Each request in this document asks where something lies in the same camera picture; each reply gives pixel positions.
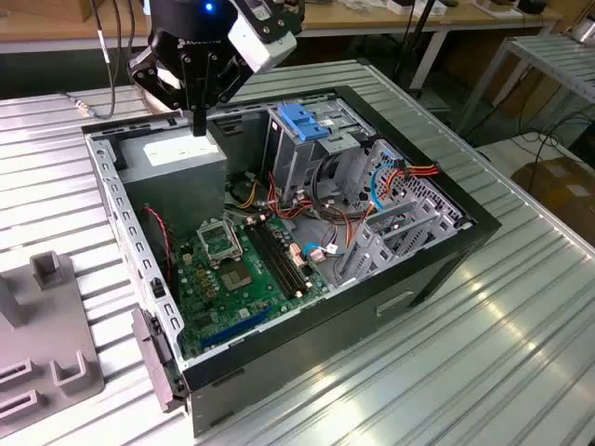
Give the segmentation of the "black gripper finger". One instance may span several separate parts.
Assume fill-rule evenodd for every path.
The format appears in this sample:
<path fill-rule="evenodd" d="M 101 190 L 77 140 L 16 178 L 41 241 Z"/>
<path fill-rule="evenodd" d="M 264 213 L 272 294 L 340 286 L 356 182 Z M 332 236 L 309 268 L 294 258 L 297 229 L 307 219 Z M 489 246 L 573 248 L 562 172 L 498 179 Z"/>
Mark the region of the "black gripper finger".
<path fill-rule="evenodd" d="M 185 112 L 192 134 L 199 136 L 199 82 L 191 76 L 191 62 L 192 59 L 175 46 L 147 46 L 128 62 L 127 72 L 138 86 L 170 110 Z M 179 87 L 174 87 L 159 77 L 159 64 L 179 81 Z"/>
<path fill-rule="evenodd" d="M 200 101 L 201 136 L 206 133 L 207 112 L 219 103 L 227 103 L 253 74 L 253 70 L 239 54 L 209 55 Z"/>

